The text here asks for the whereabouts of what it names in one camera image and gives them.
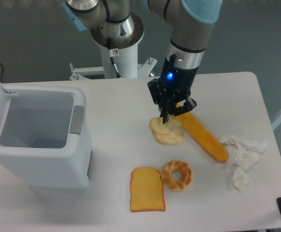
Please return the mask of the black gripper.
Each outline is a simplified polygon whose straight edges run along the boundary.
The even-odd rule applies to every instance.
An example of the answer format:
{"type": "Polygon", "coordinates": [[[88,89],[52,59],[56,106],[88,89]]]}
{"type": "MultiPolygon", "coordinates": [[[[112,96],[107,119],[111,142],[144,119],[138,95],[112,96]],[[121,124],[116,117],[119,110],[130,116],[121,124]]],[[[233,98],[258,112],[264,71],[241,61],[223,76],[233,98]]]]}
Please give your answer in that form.
{"type": "Polygon", "coordinates": [[[190,112],[197,106],[197,102],[190,95],[198,68],[182,69],[176,67],[175,62],[177,60],[177,54],[172,54],[169,59],[165,58],[161,76],[148,82],[153,102],[160,109],[160,117],[163,118],[163,124],[168,121],[169,113],[173,116],[179,116],[190,112]],[[171,109],[169,96],[172,94],[175,94],[176,99],[185,100],[182,105],[175,103],[171,109]]]}

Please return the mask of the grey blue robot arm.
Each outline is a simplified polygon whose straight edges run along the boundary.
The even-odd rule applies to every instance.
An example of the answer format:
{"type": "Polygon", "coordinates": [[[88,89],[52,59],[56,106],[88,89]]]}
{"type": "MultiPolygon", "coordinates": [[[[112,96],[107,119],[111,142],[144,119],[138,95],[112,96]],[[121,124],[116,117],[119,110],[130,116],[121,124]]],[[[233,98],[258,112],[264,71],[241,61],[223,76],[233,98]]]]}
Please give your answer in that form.
{"type": "MultiPolygon", "coordinates": [[[[191,86],[219,18],[220,0],[145,0],[143,4],[172,26],[163,69],[148,83],[153,102],[163,122],[191,111],[196,102],[191,86]]],[[[89,29],[106,54],[103,64],[111,77],[122,78],[117,58],[124,49],[137,45],[144,35],[141,19],[130,10],[128,0],[66,0],[63,7],[70,18],[89,29]]]]}

